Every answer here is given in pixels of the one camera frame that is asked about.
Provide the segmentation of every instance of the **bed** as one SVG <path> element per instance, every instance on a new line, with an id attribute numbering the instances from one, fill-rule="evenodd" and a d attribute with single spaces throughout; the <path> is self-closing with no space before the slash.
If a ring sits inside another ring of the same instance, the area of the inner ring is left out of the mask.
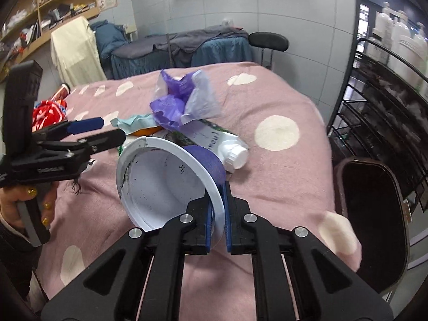
<path id="1" fill-rule="evenodd" d="M 361 246 L 349 222 L 334 211 L 331 150 L 312 101 L 254 63 L 202 69 L 223 111 L 213 121 L 250 146 L 247 165 L 230 178 L 232 194 L 247 200 L 252 212 L 275 226 L 307 227 L 357 270 Z M 168 73 L 181 77 L 191 70 Z M 106 122 L 103 130 L 112 129 L 112 118 L 149 112 L 158 76 L 155 71 L 79 86 L 66 98 L 67 116 L 101 116 Z M 133 227 L 116 190 L 117 151 L 96 158 L 80 177 L 81 194 L 73 192 L 72 181 L 59 186 L 52 239 L 43 247 L 37 270 L 50 298 Z M 208 256 L 186 256 L 180 319 L 255 320 L 251 257 L 228 255 L 224 241 Z"/>
<path id="2" fill-rule="evenodd" d="M 171 68 L 166 35 L 151 35 L 129 42 L 120 25 L 108 21 L 91 25 L 101 65 L 108 79 L 124 79 Z M 248 34 L 221 25 L 170 35 L 173 66 L 196 67 L 253 60 Z"/>

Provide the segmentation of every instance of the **hand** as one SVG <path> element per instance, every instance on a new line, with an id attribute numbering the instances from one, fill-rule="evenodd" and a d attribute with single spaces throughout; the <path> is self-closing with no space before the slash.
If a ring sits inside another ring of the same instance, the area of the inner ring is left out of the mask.
<path id="1" fill-rule="evenodd" d="M 56 189 L 58 188 L 58 185 L 59 182 L 53 182 L 51 190 L 44 197 L 44 209 L 41 213 L 40 221 L 45 226 L 51 224 L 55 218 Z M 3 216 L 3 219 L 8 224 L 10 224 L 11 227 L 19 231 L 23 231 L 24 224 L 22 223 L 21 217 L 19 216 L 16 202 L 18 200 L 31 200 L 36 196 L 36 186 L 17 185 L 14 187 L 0 188 L 0 212 Z"/>

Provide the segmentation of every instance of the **gray blanket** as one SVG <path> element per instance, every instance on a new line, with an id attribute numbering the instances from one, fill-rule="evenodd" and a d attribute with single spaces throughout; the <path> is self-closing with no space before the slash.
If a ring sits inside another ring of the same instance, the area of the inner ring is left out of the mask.
<path id="1" fill-rule="evenodd" d="M 221 25 L 211 26 L 201 30 L 170 34 L 173 58 L 179 60 L 183 64 L 188 64 L 192 59 L 192 54 L 204 44 L 204 42 L 217 37 L 248 38 L 248 34 L 244 30 Z M 136 59 L 156 50 L 168 51 L 166 35 L 145 37 L 142 40 L 134 41 L 116 49 L 113 54 L 124 59 Z"/>

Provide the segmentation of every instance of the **pink blanket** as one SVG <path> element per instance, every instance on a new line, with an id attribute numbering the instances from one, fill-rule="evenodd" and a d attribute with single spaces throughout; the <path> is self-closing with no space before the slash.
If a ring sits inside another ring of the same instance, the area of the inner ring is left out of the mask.
<path id="1" fill-rule="evenodd" d="M 232 194 L 275 226 L 307 227 L 356 270 L 361 247 L 349 222 L 334 213 L 330 146 L 312 101 L 254 63 L 203 69 L 223 110 L 213 121 L 250 146 L 247 165 L 230 179 Z M 168 73 L 181 77 L 191 70 Z M 112 118 L 148 113 L 158 76 L 157 71 L 79 86 L 66 99 L 68 118 L 101 116 L 104 129 L 111 129 Z M 117 194 L 117 151 L 95 157 L 81 175 L 82 194 L 73 193 L 71 181 L 59 187 L 52 240 L 43 248 L 38 269 L 48 297 L 133 226 Z M 182 320 L 255 319 L 251 257 L 230 256 L 224 242 L 208 256 L 186 257 L 182 286 Z"/>

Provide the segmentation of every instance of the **yellow cloth cover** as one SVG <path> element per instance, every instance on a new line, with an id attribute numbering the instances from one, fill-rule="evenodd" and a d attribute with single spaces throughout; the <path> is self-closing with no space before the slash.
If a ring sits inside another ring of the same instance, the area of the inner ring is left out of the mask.
<path id="1" fill-rule="evenodd" d="M 84 17 L 52 32 L 51 56 L 61 80 L 72 87 L 107 79 L 101 67 L 95 34 Z"/>

